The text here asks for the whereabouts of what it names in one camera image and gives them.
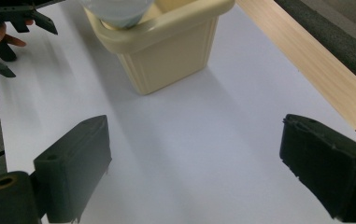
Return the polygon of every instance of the human hand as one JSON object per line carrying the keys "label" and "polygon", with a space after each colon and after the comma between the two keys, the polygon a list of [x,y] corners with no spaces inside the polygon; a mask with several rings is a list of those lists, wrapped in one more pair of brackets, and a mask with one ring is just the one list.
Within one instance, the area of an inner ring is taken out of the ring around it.
{"label": "human hand", "polygon": [[[26,25],[32,25],[34,22],[33,21],[26,21]],[[11,36],[6,34],[7,27],[6,24],[3,23],[2,26],[0,26],[0,42],[2,40],[5,40],[8,44],[15,45],[18,47],[24,47],[26,46],[26,43],[20,40],[17,37]]]}

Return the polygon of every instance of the wooden surface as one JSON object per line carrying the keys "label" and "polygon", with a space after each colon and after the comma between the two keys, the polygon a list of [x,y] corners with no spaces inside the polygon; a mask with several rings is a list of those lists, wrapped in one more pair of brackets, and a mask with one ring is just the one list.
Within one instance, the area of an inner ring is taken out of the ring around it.
{"label": "wooden surface", "polygon": [[356,76],[273,0],[236,0],[356,130]]}

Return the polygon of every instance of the screw hole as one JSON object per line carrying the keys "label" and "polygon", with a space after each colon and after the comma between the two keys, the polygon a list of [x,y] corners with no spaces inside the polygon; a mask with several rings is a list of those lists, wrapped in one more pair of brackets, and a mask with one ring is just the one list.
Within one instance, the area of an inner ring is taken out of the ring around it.
{"label": "screw hole", "polygon": [[17,177],[15,175],[3,176],[0,178],[0,189],[6,189],[17,181]]}

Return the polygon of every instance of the white table surface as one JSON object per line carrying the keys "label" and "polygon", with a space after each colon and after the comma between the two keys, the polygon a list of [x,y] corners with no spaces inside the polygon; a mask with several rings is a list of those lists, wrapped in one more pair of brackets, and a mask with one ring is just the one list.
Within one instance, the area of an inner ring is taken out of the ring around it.
{"label": "white table surface", "polygon": [[40,12],[59,35],[9,29],[28,46],[8,63],[17,77],[0,76],[7,168],[33,172],[63,134],[107,115],[113,161],[80,223],[338,223],[279,158],[282,120],[356,133],[239,7],[220,17],[207,68],[147,96],[78,2]]}

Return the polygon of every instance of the plastic bin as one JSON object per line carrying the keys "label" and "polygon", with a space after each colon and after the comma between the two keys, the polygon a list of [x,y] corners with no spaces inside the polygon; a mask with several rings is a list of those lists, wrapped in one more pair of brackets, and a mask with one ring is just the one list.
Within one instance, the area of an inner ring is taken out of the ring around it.
{"label": "plastic bin", "polygon": [[155,0],[139,24],[115,29],[86,9],[102,44],[116,53],[136,90],[157,91],[203,69],[218,17],[235,0]]}

